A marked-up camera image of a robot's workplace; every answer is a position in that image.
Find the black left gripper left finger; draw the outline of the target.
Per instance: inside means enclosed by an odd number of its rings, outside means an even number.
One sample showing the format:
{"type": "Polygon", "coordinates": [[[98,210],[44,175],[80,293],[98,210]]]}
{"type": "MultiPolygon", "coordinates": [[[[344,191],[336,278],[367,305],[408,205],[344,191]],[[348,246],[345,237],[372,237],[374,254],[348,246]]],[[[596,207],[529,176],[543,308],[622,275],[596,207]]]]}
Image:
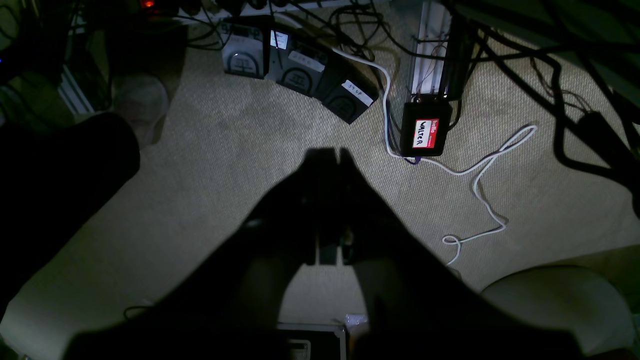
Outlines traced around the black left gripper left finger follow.
{"type": "Polygon", "coordinates": [[[76,335],[67,360],[288,360],[276,329],[282,301],[315,257],[321,183],[336,170],[331,148],[310,149],[261,198],[238,229],[150,309],[76,335]]]}

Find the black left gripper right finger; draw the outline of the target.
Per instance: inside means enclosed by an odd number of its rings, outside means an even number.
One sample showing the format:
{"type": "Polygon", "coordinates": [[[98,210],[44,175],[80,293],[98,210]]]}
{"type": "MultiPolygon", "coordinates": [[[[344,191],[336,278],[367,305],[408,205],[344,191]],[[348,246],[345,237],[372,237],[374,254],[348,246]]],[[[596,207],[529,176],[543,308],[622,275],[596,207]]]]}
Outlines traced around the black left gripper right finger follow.
{"type": "Polygon", "coordinates": [[[407,230],[350,152],[340,172],[369,331],[354,360],[583,360],[575,337],[526,325],[467,287],[407,230]]]}

